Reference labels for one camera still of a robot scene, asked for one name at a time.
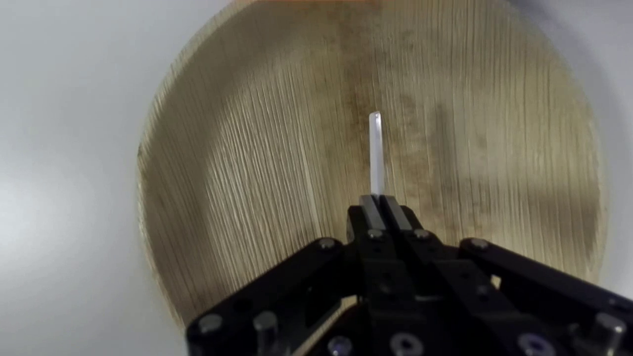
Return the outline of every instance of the circular plate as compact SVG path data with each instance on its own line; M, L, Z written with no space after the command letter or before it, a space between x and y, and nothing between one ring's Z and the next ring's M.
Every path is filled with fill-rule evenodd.
M375 108L387 191L445 243L597 274L591 110L504 0L235 1L176 63L138 150L142 233L180 320L344 239Z

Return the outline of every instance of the white surface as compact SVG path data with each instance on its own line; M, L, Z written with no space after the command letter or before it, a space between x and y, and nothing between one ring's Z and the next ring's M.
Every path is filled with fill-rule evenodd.
M134 154L168 63L219 1L2 1L2 356L184 354L136 235ZM633 1L514 1L569 59L601 116L603 282L633 294Z

